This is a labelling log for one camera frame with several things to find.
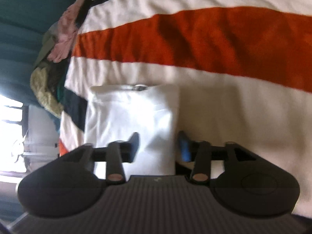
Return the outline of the white zip-up garment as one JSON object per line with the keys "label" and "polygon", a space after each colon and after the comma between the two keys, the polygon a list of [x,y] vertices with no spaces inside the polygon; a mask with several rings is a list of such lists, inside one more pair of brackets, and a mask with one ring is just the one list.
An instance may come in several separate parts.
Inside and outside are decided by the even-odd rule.
{"label": "white zip-up garment", "polygon": [[88,91],[84,142],[105,147],[127,141],[135,132],[140,147],[133,163],[124,163],[131,175],[173,175],[179,113],[179,88],[159,86],[93,86]]}

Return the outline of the white metal rack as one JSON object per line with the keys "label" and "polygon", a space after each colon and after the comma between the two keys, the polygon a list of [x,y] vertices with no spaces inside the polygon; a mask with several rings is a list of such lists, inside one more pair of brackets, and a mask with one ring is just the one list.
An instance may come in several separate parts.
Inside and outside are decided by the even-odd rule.
{"label": "white metal rack", "polygon": [[59,156],[60,119],[42,107],[28,106],[28,124],[22,154],[27,172]]}

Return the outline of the dark green garment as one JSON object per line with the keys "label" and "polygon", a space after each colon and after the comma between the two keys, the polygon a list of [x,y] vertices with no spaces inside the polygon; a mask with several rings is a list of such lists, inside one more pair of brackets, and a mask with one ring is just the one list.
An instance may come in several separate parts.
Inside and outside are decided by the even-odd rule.
{"label": "dark green garment", "polygon": [[58,82],[58,85],[56,87],[57,101],[59,103],[62,102],[63,97],[64,97],[65,80],[66,80],[66,77],[63,76]]}

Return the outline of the pale green knitted garment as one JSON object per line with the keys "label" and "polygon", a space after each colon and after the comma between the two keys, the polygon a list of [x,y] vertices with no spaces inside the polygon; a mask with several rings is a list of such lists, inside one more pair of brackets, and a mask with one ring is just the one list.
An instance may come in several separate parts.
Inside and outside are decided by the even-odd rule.
{"label": "pale green knitted garment", "polygon": [[48,89],[48,69],[46,67],[33,70],[30,77],[30,87],[38,103],[50,114],[60,119],[63,105],[57,101],[56,97]]}

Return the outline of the striped white orange black blanket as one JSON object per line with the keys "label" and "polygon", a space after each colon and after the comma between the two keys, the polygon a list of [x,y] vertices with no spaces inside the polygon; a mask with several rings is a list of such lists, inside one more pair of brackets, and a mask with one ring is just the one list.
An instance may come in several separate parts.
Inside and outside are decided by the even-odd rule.
{"label": "striped white orange black blanket", "polygon": [[83,144],[90,87],[175,84],[181,130],[290,172],[311,217],[311,0],[86,0],[79,22],[62,153]]}

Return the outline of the olive green cap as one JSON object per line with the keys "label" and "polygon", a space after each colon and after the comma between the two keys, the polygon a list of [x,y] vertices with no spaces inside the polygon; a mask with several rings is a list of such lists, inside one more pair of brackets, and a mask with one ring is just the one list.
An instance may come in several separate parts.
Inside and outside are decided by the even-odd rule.
{"label": "olive green cap", "polygon": [[42,47],[39,51],[34,66],[37,66],[43,59],[45,59],[49,55],[51,50],[54,48],[54,45],[55,45],[54,35],[50,31],[45,32],[42,39]]}

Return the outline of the pink crumpled garment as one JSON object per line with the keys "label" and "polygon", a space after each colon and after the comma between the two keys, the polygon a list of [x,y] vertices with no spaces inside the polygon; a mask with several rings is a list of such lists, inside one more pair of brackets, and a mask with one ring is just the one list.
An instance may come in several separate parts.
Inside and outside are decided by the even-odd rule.
{"label": "pink crumpled garment", "polygon": [[47,59],[54,63],[64,60],[73,47],[78,33],[76,19],[85,0],[76,0],[59,18],[57,24],[57,41]]}

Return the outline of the teal curtain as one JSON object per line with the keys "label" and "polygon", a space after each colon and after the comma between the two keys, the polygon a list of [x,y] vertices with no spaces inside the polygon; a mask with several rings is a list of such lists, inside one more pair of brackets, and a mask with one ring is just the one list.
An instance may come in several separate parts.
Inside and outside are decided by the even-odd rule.
{"label": "teal curtain", "polygon": [[74,1],[1,0],[1,95],[38,105],[30,76],[43,35]]}

